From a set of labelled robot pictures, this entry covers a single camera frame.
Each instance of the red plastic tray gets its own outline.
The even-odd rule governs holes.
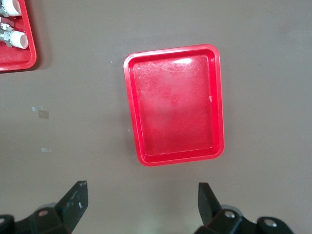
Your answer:
[[[4,42],[0,43],[0,72],[22,70],[32,67],[37,59],[33,35],[30,28],[25,0],[19,0],[21,16],[9,18],[14,22],[14,29],[25,32],[28,39],[28,48],[23,50],[8,47]]]
[[[214,46],[131,54],[124,73],[137,158],[143,165],[221,155],[221,70]]]

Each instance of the gray table surface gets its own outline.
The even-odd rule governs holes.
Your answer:
[[[28,0],[38,64],[0,74],[0,213],[20,220],[87,180],[74,233],[192,234],[197,186],[251,221],[311,233],[312,1]],[[210,43],[221,54],[225,151],[136,159],[123,61]],[[32,107],[43,106],[49,119]],[[52,152],[42,153],[41,147]]]

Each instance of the red tray with metal parts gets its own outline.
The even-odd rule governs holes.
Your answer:
[[[28,39],[28,48],[20,49],[8,47],[4,42],[0,43],[0,72],[23,70],[32,67],[37,59],[33,35],[30,28],[25,0],[19,0],[21,16],[10,17],[14,22],[14,30],[25,32]]]
[[[222,154],[220,55],[214,46],[131,54],[124,73],[141,164],[166,165]]]

